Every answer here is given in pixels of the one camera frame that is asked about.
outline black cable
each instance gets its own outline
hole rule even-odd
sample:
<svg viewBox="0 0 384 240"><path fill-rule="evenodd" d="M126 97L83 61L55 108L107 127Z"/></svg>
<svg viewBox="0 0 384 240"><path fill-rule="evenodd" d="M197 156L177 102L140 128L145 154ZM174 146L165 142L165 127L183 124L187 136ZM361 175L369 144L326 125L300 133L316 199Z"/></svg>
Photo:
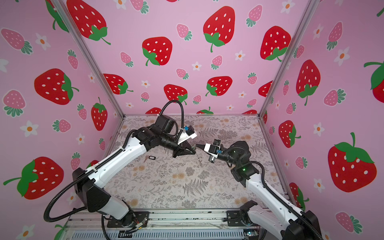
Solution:
<svg viewBox="0 0 384 240"><path fill-rule="evenodd" d="M283 199L281 199L272 189L270 189L267 185L267 183L265 182L265 179L264 179L264 176L265 176L265 169L264 169L264 166L257 162L257 161L250 161L248 163L246 163L244 166L246 165L250 165L250 164L257 164L261 167L262 169L262 184L263 184L263 187L270 193L273 195L273 197L275 197L281 204L284 205L284 207L286 207L290 212L292 212L298 219L300 219L304 225L306 227L308 227L312 232L313 234L315 235L315 237L319 240L323 240L322 236L320 235L320 233L318 233L318 231L302 216L300 215L300 213L296 212L291 206L289 206Z"/></svg>

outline strawberry wallpaper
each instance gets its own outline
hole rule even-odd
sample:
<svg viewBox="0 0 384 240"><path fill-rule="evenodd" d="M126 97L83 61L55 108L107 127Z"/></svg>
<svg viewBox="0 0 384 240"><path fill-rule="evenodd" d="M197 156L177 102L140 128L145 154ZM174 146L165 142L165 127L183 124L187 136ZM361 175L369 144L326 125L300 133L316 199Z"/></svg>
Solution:
<svg viewBox="0 0 384 240"><path fill-rule="evenodd" d="M126 114L257 113L307 0L67 0ZM172 104L168 113L179 113Z"/></svg>
<svg viewBox="0 0 384 240"><path fill-rule="evenodd" d="M382 235L383 2L323 0L264 121L323 239Z"/></svg>
<svg viewBox="0 0 384 240"><path fill-rule="evenodd" d="M50 200L72 171L106 153L115 110L50 1L6 1L0 9L2 239L57 240ZM66 192L51 216L80 200Z"/></svg>

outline white flower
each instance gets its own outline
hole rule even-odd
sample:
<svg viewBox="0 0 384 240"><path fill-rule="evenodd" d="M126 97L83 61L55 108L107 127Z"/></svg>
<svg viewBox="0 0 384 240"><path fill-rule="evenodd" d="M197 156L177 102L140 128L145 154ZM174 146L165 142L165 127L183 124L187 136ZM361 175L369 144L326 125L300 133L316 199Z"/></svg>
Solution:
<svg viewBox="0 0 384 240"><path fill-rule="evenodd" d="M313 187L317 188L317 190L319 190L319 192L321 193L321 190L325 189L324 185L321 184L321 179L317 180L316 178L314 178L313 180L314 180Z"/></svg>
<svg viewBox="0 0 384 240"><path fill-rule="evenodd" d="M16 239L26 240L27 238L33 236L33 231L32 230L33 230L34 227L35 227L34 224L32 226L30 226L30 227L24 226L22 233L17 235Z"/></svg>
<svg viewBox="0 0 384 240"><path fill-rule="evenodd" d="M317 28L315 29L315 30L313 30L313 39L315 39L315 38L319 38L320 37L320 33L321 33L321 31L323 30L323 26L321 26L320 25L320 23L319 23L319 26L317 26Z"/></svg>
<svg viewBox="0 0 384 240"><path fill-rule="evenodd" d="M347 59L350 58L350 56L348 54L348 51L349 51L349 47L347 47L344 50L339 49L338 56L333 61L334 62L339 62L339 66L341 66L343 64L344 60L347 60Z"/></svg>
<svg viewBox="0 0 384 240"><path fill-rule="evenodd" d="M286 2L281 3L283 5L283 8L281 9L280 13L286 12L289 13L291 7L295 5L295 3L292 2L292 0L288 0Z"/></svg>
<svg viewBox="0 0 384 240"><path fill-rule="evenodd" d="M323 237L324 240L332 240L331 237L329 236L329 232L324 231L323 229L320 229L321 231L321 236Z"/></svg>
<svg viewBox="0 0 384 240"><path fill-rule="evenodd" d="M341 6L342 3L343 3L343 1L344 1L344 0L336 0L335 4L339 4L339 6Z"/></svg>
<svg viewBox="0 0 384 240"><path fill-rule="evenodd" d="M36 43L41 45L41 47L44 49L44 50L47 50L47 47L50 48L51 45L47 42L47 37L46 36L40 36L38 33L36 33L36 36L37 36L37 39L36 39Z"/></svg>
<svg viewBox="0 0 384 240"><path fill-rule="evenodd" d="M82 143L85 143L84 142L84 138L85 136L81 135L81 133L79 134L79 137L76 138L76 140L78 141L78 144L82 144Z"/></svg>
<svg viewBox="0 0 384 240"><path fill-rule="evenodd" d="M127 2L127 0L113 0L115 3L116 3L116 8L117 9L120 9L120 8L122 8L122 9L126 9L125 8L125 3Z"/></svg>
<svg viewBox="0 0 384 240"><path fill-rule="evenodd" d="M141 85L144 86L145 88L148 88L148 86L150 86L148 81L141 81Z"/></svg>
<svg viewBox="0 0 384 240"><path fill-rule="evenodd" d="M200 71L201 65L198 62L196 62L195 64L192 64L192 67L194 71L195 70Z"/></svg>
<svg viewBox="0 0 384 240"><path fill-rule="evenodd" d="M37 124L32 124L31 121L27 121L26 126L21 126L20 129L25 131L25 137L29 135L37 135L36 129L39 127Z"/></svg>
<svg viewBox="0 0 384 240"><path fill-rule="evenodd" d="M244 98L246 95L246 93L244 93L244 91L242 91L241 93L239 93L239 98Z"/></svg>
<svg viewBox="0 0 384 240"><path fill-rule="evenodd" d="M5 65L7 65L9 62L5 59L0 58L0 71L7 72L7 69L5 68Z"/></svg>
<svg viewBox="0 0 384 240"><path fill-rule="evenodd" d="M235 53L235 56L236 56L235 60L240 60L240 61L242 61L242 60L243 60L243 57L245 56L245 54L243 53L243 50L241 50L240 52Z"/></svg>
<svg viewBox="0 0 384 240"><path fill-rule="evenodd" d="M284 162L284 166L288 169L289 168L289 163L288 163L288 160L285 160L285 162Z"/></svg>
<svg viewBox="0 0 384 240"><path fill-rule="evenodd" d="M313 127L314 127L313 134L317 133L317 135L319 135L319 137L321 136L321 133L325 130L323 127L321 127L321 122L317 125L314 124Z"/></svg>
<svg viewBox="0 0 384 240"><path fill-rule="evenodd" d="M69 202L69 204L71 205L72 202L76 201L77 200L77 195L75 192L71 192L71 195L67 198L67 201Z"/></svg>

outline pink strawberry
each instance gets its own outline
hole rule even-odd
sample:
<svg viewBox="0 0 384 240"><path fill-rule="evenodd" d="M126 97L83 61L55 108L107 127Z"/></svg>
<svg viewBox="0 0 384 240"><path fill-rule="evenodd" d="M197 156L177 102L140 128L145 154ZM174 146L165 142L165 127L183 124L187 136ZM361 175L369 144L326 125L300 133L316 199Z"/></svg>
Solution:
<svg viewBox="0 0 384 240"><path fill-rule="evenodd" d="M337 41L341 38L342 34L343 34L343 22L338 22L333 27L332 31L329 33L328 42L327 42L328 51L331 51L333 48L336 47Z"/></svg>
<svg viewBox="0 0 384 240"><path fill-rule="evenodd" d="M328 106L335 106L337 103L340 104L345 100L347 94L343 89L338 89L337 91L333 89L330 91L324 98L324 104Z"/></svg>
<svg viewBox="0 0 384 240"><path fill-rule="evenodd" d="M262 11L263 11L263 6L260 4L249 11L248 18L247 18L247 25L249 28L256 25L256 22L260 20L262 16Z"/></svg>
<svg viewBox="0 0 384 240"><path fill-rule="evenodd" d="M25 108L25 101L22 94L16 90L9 91L3 98L3 103L6 105L3 109L11 117L20 116L24 113L22 108Z"/></svg>
<svg viewBox="0 0 384 240"><path fill-rule="evenodd" d="M104 151L105 150L105 141L103 138L99 139L99 144L100 144L100 149Z"/></svg>
<svg viewBox="0 0 384 240"><path fill-rule="evenodd" d="M254 105L256 105L257 99L252 99L251 101L248 102L247 108L251 108Z"/></svg>
<svg viewBox="0 0 384 240"><path fill-rule="evenodd" d="M62 120L56 120L55 122L53 122L53 130L55 130L56 132L66 132L68 130L71 129L71 124L65 120L65 119L62 119Z"/></svg>
<svg viewBox="0 0 384 240"><path fill-rule="evenodd" d="M187 71L181 68L176 69L176 74L179 78L182 78L184 80L189 78Z"/></svg>
<svg viewBox="0 0 384 240"><path fill-rule="evenodd" d="M216 70L219 68L219 66L223 63L223 56L221 55L217 55L216 57L214 57L212 59L212 64L211 64L211 68L213 70Z"/></svg>
<svg viewBox="0 0 384 240"><path fill-rule="evenodd" d="M77 111L79 111L79 117L83 120L87 119L87 110L84 108L84 105L79 103L79 105L77 105Z"/></svg>
<svg viewBox="0 0 384 240"><path fill-rule="evenodd" d="M249 84L254 85L257 81L256 73L250 73L248 74L248 80Z"/></svg>
<svg viewBox="0 0 384 240"><path fill-rule="evenodd" d="M287 114L292 114L296 110L296 103L290 103L287 107Z"/></svg>
<svg viewBox="0 0 384 240"><path fill-rule="evenodd" d="M79 66L79 61L76 58L76 54L74 53L74 51L72 51L72 49L69 49L68 55L68 62L73 67L73 69L77 69L77 67Z"/></svg>
<svg viewBox="0 0 384 240"><path fill-rule="evenodd" d="M136 11L140 11L141 14L147 14L149 12L149 6L146 1L143 0L131 0L131 4Z"/></svg>
<svg viewBox="0 0 384 240"><path fill-rule="evenodd" d="M120 53L120 59L123 63L125 63L126 66L133 67L132 58L128 54L126 54L125 52Z"/></svg>
<svg viewBox="0 0 384 240"><path fill-rule="evenodd" d="M269 134L270 135L273 135L275 133L275 127L274 126L271 126L270 128L269 128Z"/></svg>
<svg viewBox="0 0 384 240"><path fill-rule="evenodd" d="M22 53L28 55L33 53L32 46L28 41L24 41L24 38L20 33L7 28L2 28L1 35L3 35L3 38L12 48L20 50Z"/></svg>
<svg viewBox="0 0 384 240"><path fill-rule="evenodd" d="M178 24L176 26L176 30L179 37L184 38L184 40L189 41L192 39L192 32L188 29L186 25Z"/></svg>
<svg viewBox="0 0 384 240"><path fill-rule="evenodd" d="M71 159L71 168L72 170L76 170L80 165L80 153L75 152Z"/></svg>
<svg viewBox="0 0 384 240"><path fill-rule="evenodd" d="M360 234L362 232L362 225L359 223L359 220L357 220L352 215L349 216L345 212L339 212L335 215L337 222L345 228L345 230L352 232L355 231L357 234Z"/></svg>
<svg viewBox="0 0 384 240"><path fill-rule="evenodd" d="M284 87L283 87L283 95L287 95L287 92L288 92L288 89L289 89L289 81L288 80L285 80L284 82Z"/></svg>
<svg viewBox="0 0 384 240"><path fill-rule="evenodd" d="M147 102L149 100L149 94L147 92L143 92L140 96L143 102Z"/></svg>
<svg viewBox="0 0 384 240"><path fill-rule="evenodd" d="M307 168L308 162L305 157L298 157L295 161L296 166L298 166L300 169Z"/></svg>
<svg viewBox="0 0 384 240"><path fill-rule="evenodd" d="M201 102L201 96L200 95L196 95L193 98L193 104L198 105L200 102Z"/></svg>
<svg viewBox="0 0 384 240"><path fill-rule="evenodd" d="M299 58L304 53L304 46L300 45L298 48L296 48L295 52L293 53L294 58Z"/></svg>

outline red strawberry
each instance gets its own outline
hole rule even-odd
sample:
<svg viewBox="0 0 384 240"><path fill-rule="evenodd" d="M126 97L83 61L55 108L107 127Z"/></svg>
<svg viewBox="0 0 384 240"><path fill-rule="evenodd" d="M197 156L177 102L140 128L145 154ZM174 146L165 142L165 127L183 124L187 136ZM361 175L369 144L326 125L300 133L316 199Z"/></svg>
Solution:
<svg viewBox="0 0 384 240"><path fill-rule="evenodd" d="M81 35L94 41L107 36L107 23L96 9L82 0L67 0L67 8Z"/></svg>
<svg viewBox="0 0 384 240"><path fill-rule="evenodd" d="M106 74L106 73L104 73L103 75L107 80L108 85L114 94L117 94L117 95L124 94L127 91L133 92L133 90L128 90L127 82L124 80L124 78L120 77L119 75Z"/></svg>
<svg viewBox="0 0 384 240"><path fill-rule="evenodd" d="M75 152L71 159L71 168L72 170L76 170L80 165L80 153Z"/></svg>
<svg viewBox="0 0 384 240"><path fill-rule="evenodd" d="M293 53L294 58L299 58L304 53L304 46L300 45L298 48L296 48L295 52Z"/></svg>
<svg viewBox="0 0 384 240"><path fill-rule="evenodd" d="M289 187L291 189L291 192L292 192L293 198L295 199L297 207L302 208L303 212L305 212L305 203L304 202L308 202L310 199L307 198L306 200L304 200L303 193L301 192L300 188L297 186L296 183L291 182L289 184Z"/></svg>
<svg viewBox="0 0 384 240"><path fill-rule="evenodd" d="M260 20L260 18L262 17L262 11L263 11L263 6L260 4L249 11L248 18L247 18L247 26L249 28L256 25L256 22Z"/></svg>
<svg viewBox="0 0 384 240"><path fill-rule="evenodd" d="M296 110L296 103L290 103L288 104L288 107L286 109L286 113L291 115Z"/></svg>
<svg viewBox="0 0 384 240"><path fill-rule="evenodd" d="M223 56L221 55L217 55L216 57L214 57L212 59L212 64L211 64L211 68L213 70L216 70L219 68L219 66L223 63Z"/></svg>
<svg viewBox="0 0 384 240"><path fill-rule="evenodd" d="M257 102L257 99L252 99L251 101L248 102L247 104L247 108L251 108L253 107L254 105L256 105L256 102Z"/></svg>
<svg viewBox="0 0 384 240"><path fill-rule="evenodd" d="M178 24L176 26L176 30L179 37L184 38L184 40L189 41L192 39L192 32L188 29L186 25Z"/></svg>
<svg viewBox="0 0 384 240"><path fill-rule="evenodd" d="M384 62L368 62L364 64L364 67L369 65L380 65L371 76L371 90L373 92L373 96L384 103Z"/></svg>
<svg viewBox="0 0 384 240"><path fill-rule="evenodd" d="M343 34L343 22L338 22L333 27L332 31L329 33L327 49L331 51L337 45L337 41L341 38Z"/></svg>
<svg viewBox="0 0 384 240"><path fill-rule="evenodd" d="M54 121L52 127L56 132L67 132L71 129L71 124L67 120L62 119Z"/></svg>
<svg viewBox="0 0 384 240"><path fill-rule="evenodd" d="M79 103L79 105L77 105L77 111L79 111L79 117L81 117L82 120L87 119L87 110L84 108L84 105Z"/></svg>
<svg viewBox="0 0 384 240"><path fill-rule="evenodd" d="M146 66L148 66L148 61L151 61L153 65L165 65L172 53L172 43L164 36L145 39L142 48L144 56L148 58Z"/></svg>
<svg viewBox="0 0 384 240"><path fill-rule="evenodd" d="M283 55L291 42L291 35L279 26L273 26L264 35L260 56L265 60L273 60Z"/></svg>
<svg viewBox="0 0 384 240"><path fill-rule="evenodd" d="M70 49L68 50L68 55L68 62L73 67L73 69L77 69L77 67L79 66L79 61L76 58L76 54L74 53L74 51L72 51L72 49Z"/></svg>
<svg viewBox="0 0 384 240"><path fill-rule="evenodd" d="M254 85L257 81L256 73L250 73L248 74L248 80L249 84Z"/></svg>
<svg viewBox="0 0 384 240"><path fill-rule="evenodd" d="M209 107L208 110L206 110L206 109L200 110L196 114L213 114L213 112L211 112L211 107Z"/></svg>
<svg viewBox="0 0 384 240"><path fill-rule="evenodd" d="M181 68L176 69L176 74L179 78L182 78L184 80L189 78L188 73L184 69L181 69Z"/></svg>
<svg viewBox="0 0 384 240"><path fill-rule="evenodd" d="M357 234L362 232L362 225L359 223L354 216L349 216L345 212L339 212L335 215L337 222L347 231L353 233L355 231Z"/></svg>
<svg viewBox="0 0 384 240"><path fill-rule="evenodd" d="M307 106L308 96L314 94L320 83L320 71L312 60L306 60L301 66L296 82L296 92L301 98L306 98L304 106Z"/></svg>
<svg viewBox="0 0 384 240"><path fill-rule="evenodd" d="M22 53L28 55L33 53L32 46L28 41L24 41L24 38L20 33L7 28L2 28L1 35L3 35L3 38L12 48L20 50Z"/></svg>
<svg viewBox="0 0 384 240"><path fill-rule="evenodd" d="M235 31L235 11L229 6L217 10L208 18L203 26L205 40L213 45L220 47L228 43Z"/></svg>
<svg viewBox="0 0 384 240"><path fill-rule="evenodd" d="M268 94L269 92L269 89L271 88L271 85L272 85L272 82L273 81L270 81L264 85L262 85L260 88L259 88L259 95L263 96L263 97L266 97L266 95Z"/></svg>
<svg viewBox="0 0 384 240"><path fill-rule="evenodd" d="M73 97L71 80L62 70L53 68L35 79L35 90L43 98L59 105L68 104Z"/></svg>
<svg viewBox="0 0 384 240"><path fill-rule="evenodd" d="M287 95L287 92L288 92L288 90L289 90L289 81L288 80L285 80L285 82L284 82L284 87L283 87L283 95L285 96L285 95Z"/></svg>
<svg viewBox="0 0 384 240"><path fill-rule="evenodd" d="M6 105L3 109L11 117L20 116L24 113L25 100L22 94L16 90L10 90L3 98L3 103Z"/></svg>
<svg viewBox="0 0 384 240"><path fill-rule="evenodd" d="M185 100L188 98L188 92L185 88L167 84L164 86L164 93L167 95L168 100L178 100L179 102L184 102L187 105Z"/></svg>
<svg viewBox="0 0 384 240"><path fill-rule="evenodd" d="M328 152L328 165L333 183L344 192L356 191L370 184L376 177L376 166L368 153L353 145L341 142Z"/></svg>
<svg viewBox="0 0 384 240"><path fill-rule="evenodd" d="M338 89L337 91L333 89L330 91L324 98L324 104L328 106L335 106L337 103L340 104L345 100L347 94L343 89Z"/></svg>
<svg viewBox="0 0 384 240"><path fill-rule="evenodd" d="M120 59L123 63L125 63L126 66L128 67L133 67L133 61L132 61L132 58L126 54L125 52L121 52L120 53Z"/></svg>
<svg viewBox="0 0 384 240"><path fill-rule="evenodd" d="M143 0L131 0L131 4L136 11L140 11L141 14L147 14L149 12L149 6L146 1Z"/></svg>
<svg viewBox="0 0 384 240"><path fill-rule="evenodd" d="M307 168L307 166L308 166L308 162L307 162L307 159L305 157L296 158L295 163L296 163L296 166L298 166L300 169Z"/></svg>
<svg viewBox="0 0 384 240"><path fill-rule="evenodd" d="M193 104L198 105L200 102L201 102L201 96L200 95L196 95L193 98Z"/></svg>
<svg viewBox="0 0 384 240"><path fill-rule="evenodd" d="M147 102L149 100L149 94L147 92L143 92L140 96L143 102Z"/></svg>
<svg viewBox="0 0 384 240"><path fill-rule="evenodd" d="M105 150L105 141L103 138L99 139L99 144L100 144L100 149L104 151Z"/></svg>
<svg viewBox="0 0 384 240"><path fill-rule="evenodd" d="M17 191L26 199L37 199L56 188L64 177L63 169L52 159L38 157L22 170L22 176L7 180L3 185L20 179Z"/></svg>
<svg viewBox="0 0 384 240"><path fill-rule="evenodd" d="M96 130L101 131L107 122L108 112L105 106L101 104L99 97L98 99L99 102L95 103L91 109L91 117Z"/></svg>
<svg viewBox="0 0 384 240"><path fill-rule="evenodd" d="M270 128L269 128L269 134L270 135L273 135L275 133L275 127L274 126L271 126Z"/></svg>
<svg viewBox="0 0 384 240"><path fill-rule="evenodd" d="M256 110L249 110L249 111L246 111L245 113L242 113L242 114L257 114L257 111Z"/></svg>
<svg viewBox="0 0 384 240"><path fill-rule="evenodd" d="M160 108L151 108L145 114L159 114L161 112Z"/></svg>
<svg viewBox="0 0 384 240"><path fill-rule="evenodd" d="M207 94L210 93L213 96L221 96L226 93L229 87L232 85L232 78L228 76L214 77L207 82Z"/></svg>
<svg viewBox="0 0 384 240"><path fill-rule="evenodd" d="M47 5L48 12L49 12L50 15L55 19L55 20L53 21L53 25L52 25L53 30L56 30L56 29L55 29L55 23L56 23L56 21L57 21L57 24L59 25L59 27L60 27L61 29L63 29L63 30L66 31L66 32L69 32L69 31L68 31L68 28L65 26L63 20L61 19L59 13L57 13L55 7L53 6L52 1L51 1L51 0L46 0L46 1L45 1L45 4Z"/></svg>
<svg viewBox="0 0 384 240"><path fill-rule="evenodd" d="M301 138L301 136L296 137L296 127L290 120L280 124L279 136L287 148L290 148L295 144L296 138Z"/></svg>

